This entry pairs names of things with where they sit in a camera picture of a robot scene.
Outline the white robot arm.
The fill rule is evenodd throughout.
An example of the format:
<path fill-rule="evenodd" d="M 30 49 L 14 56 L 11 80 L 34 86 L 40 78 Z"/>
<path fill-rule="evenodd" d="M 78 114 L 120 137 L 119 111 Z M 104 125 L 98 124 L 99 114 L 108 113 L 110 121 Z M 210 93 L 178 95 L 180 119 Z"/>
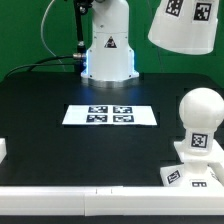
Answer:
<path fill-rule="evenodd" d="M 134 51 L 129 45 L 129 5 L 126 0 L 95 0 L 92 44 L 86 52 L 84 83 L 118 88 L 136 83 Z"/>

